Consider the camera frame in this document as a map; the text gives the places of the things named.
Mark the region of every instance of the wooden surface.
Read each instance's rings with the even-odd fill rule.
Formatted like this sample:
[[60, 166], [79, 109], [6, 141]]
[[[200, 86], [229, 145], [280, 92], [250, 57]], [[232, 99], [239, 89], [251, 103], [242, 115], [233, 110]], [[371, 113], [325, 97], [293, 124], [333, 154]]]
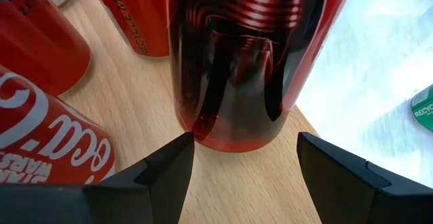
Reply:
[[[135, 55], [98, 0], [71, 0], [62, 11], [93, 52], [92, 68], [62, 99], [111, 134], [117, 170], [180, 135], [168, 61]], [[260, 150], [228, 154], [196, 144], [180, 223], [319, 223], [296, 157], [299, 131], [314, 133], [294, 108]]]

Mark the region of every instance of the coca-cola logo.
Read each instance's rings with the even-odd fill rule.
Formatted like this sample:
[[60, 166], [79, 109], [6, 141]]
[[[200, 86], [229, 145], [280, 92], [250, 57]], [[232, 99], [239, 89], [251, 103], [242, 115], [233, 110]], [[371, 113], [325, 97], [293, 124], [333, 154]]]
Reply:
[[[84, 183], [92, 183], [95, 180], [94, 173], [107, 164], [112, 154], [110, 142], [104, 134], [101, 134], [102, 130], [70, 106], [60, 100], [54, 101], [53, 97], [50, 99], [58, 102], [60, 105], [58, 108], [61, 110], [58, 110], [60, 113], [54, 117], [50, 116], [54, 118], [51, 123], [47, 122], [51, 108], [50, 99], [45, 93], [28, 79], [13, 72], [5, 73], [0, 77], [0, 92], [10, 80], [24, 81], [31, 90], [17, 89], [9, 98], [0, 97], [0, 109], [19, 110], [23, 106], [28, 106], [30, 95], [34, 97], [32, 99], [34, 103], [18, 123], [0, 133], [0, 182], [49, 181], [50, 172], [55, 167], [56, 160], [67, 158], [70, 168], [81, 166], [84, 163], [89, 165], [87, 171], [90, 170], [91, 174], [86, 177], [87, 180]], [[50, 138], [44, 137], [46, 141], [40, 141], [37, 135], [42, 135], [44, 132], [35, 134], [36, 128], [45, 131]], [[29, 154], [24, 156], [8, 150], [15, 148], [19, 148], [18, 152]]]

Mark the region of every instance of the red can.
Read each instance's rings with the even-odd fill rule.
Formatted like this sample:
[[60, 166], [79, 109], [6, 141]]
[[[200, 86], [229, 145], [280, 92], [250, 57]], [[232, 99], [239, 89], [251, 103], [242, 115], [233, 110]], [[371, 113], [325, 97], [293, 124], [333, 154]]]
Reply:
[[0, 64], [59, 95], [83, 77], [90, 49], [49, 0], [0, 0]]
[[177, 117], [247, 152], [281, 131], [345, 0], [169, 0]]
[[91, 184], [114, 173], [107, 133], [0, 66], [0, 183]]
[[168, 56], [166, 0], [101, 0], [135, 52]]

